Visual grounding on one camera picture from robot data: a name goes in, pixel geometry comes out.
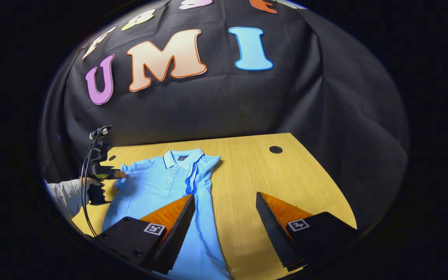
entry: black cable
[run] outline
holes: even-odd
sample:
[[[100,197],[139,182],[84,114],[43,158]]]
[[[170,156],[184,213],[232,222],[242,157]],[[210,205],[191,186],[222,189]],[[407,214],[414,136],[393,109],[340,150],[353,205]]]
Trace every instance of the black cable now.
[[[89,167],[89,161],[91,160],[91,154],[93,153],[94,145],[96,145],[97,140],[98,140],[98,137],[96,137],[94,139],[93,145],[91,146],[91,149],[90,149],[89,154],[87,156],[86,173],[87,173],[87,170],[88,170],[88,167]],[[95,232],[95,230],[93,228],[93,225],[91,224],[91,221],[89,220],[89,214],[88,214],[88,210],[87,210],[87,202],[86,202],[86,195],[85,194],[84,194],[84,206],[83,207],[84,207],[84,215],[86,217],[87,224],[89,225],[89,229],[91,229],[91,232],[96,237],[96,232]]]
[[[96,232],[94,231],[94,228],[91,224],[91,221],[89,220],[89,215],[87,213],[87,206],[86,206],[86,183],[87,183],[87,168],[88,168],[88,163],[89,160],[91,159],[91,153],[93,150],[93,145],[91,147],[89,147],[89,149],[87,149],[87,153],[86,156],[84,157],[84,162],[82,163],[82,170],[81,170],[81,193],[82,193],[82,208],[84,209],[84,215],[86,218],[86,222],[87,222],[87,226],[89,227],[89,230],[91,230],[92,234],[94,236],[96,236]]]
[[[86,180],[87,180],[87,171],[89,167],[89,162],[91,160],[91,154],[95,148],[96,143],[98,142],[98,138],[107,126],[103,126],[102,128],[99,128],[96,130],[96,135],[93,140],[93,144],[87,149],[86,156],[84,157],[84,161],[82,162],[82,170],[80,172],[80,176],[82,177],[83,181],[81,182],[81,193],[82,193],[82,208],[84,209],[84,216],[86,218],[87,225],[89,226],[89,229],[91,230],[94,237],[96,237],[96,232],[93,228],[93,225],[91,224],[91,221],[89,220],[88,210],[87,210],[87,204],[86,204]]]

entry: purple letter u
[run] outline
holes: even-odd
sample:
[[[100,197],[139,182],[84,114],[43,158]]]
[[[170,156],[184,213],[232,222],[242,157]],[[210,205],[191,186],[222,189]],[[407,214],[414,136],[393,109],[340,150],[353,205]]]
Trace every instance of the purple letter u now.
[[[89,97],[91,101],[96,105],[101,105],[106,103],[112,93],[114,92],[114,79],[112,77],[112,60],[114,60],[114,55],[109,55],[107,58],[103,59],[100,63],[100,67],[103,68],[103,80],[105,81],[105,89],[102,92],[98,92],[96,88],[95,74],[97,67],[91,69],[86,75],[87,81],[87,91],[89,92]]]

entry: yellow table top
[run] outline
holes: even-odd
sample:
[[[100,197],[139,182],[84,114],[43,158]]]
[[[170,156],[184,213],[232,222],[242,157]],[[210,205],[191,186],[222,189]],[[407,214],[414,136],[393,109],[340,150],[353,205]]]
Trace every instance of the yellow table top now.
[[[279,146],[280,154],[269,147]],[[113,147],[102,165],[120,168],[125,163],[167,151],[201,148],[221,161],[212,175],[215,225],[227,267],[234,279],[278,279],[295,273],[283,268],[256,210],[256,192],[275,196],[313,215],[328,211],[353,228],[354,214],[335,182],[300,142],[290,133],[255,135],[187,142]],[[105,180],[105,198],[117,193],[113,180]],[[88,206],[89,219],[98,234],[110,204]],[[92,235],[82,209],[72,220],[85,234]]]

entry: black cloth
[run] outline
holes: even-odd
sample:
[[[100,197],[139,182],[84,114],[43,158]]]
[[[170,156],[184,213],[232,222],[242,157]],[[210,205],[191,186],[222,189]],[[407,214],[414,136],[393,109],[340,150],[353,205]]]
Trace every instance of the black cloth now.
[[[89,133],[107,124],[105,142],[141,145],[206,138],[290,132],[334,179],[354,212],[358,228],[369,229],[395,197],[408,160],[408,128],[400,94],[379,61],[353,37],[312,11],[274,3],[278,14],[241,0],[216,1],[189,10],[179,2],[144,6],[90,38],[117,26],[86,60],[89,44],[71,56],[48,92],[39,151],[49,182],[77,178],[90,145]],[[120,32],[133,16],[157,9],[149,21]],[[231,27],[256,27],[272,69],[235,67],[240,50]],[[176,32],[197,28],[204,74],[167,75],[138,92],[132,82],[132,46],[151,41],[163,49]],[[112,62],[114,92],[94,105],[86,73]],[[171,62],[168,72],[173,69]]]

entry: letter m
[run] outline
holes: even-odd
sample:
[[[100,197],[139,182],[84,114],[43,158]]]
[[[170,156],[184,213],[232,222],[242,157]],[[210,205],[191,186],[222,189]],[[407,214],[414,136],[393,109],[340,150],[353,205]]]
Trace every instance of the letter m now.
[[[200,30],[183,30],[169,39],[163,50],[150,41],[139,43],[128,50],[132,56],[132,84],[130,91],[139,91],[151,84],[146,76],[145,66],[160,82],[165,79],[170,62],[174,59],[173,78],[185,78],[204,73],[207,66],[200,62],[196,43]]]

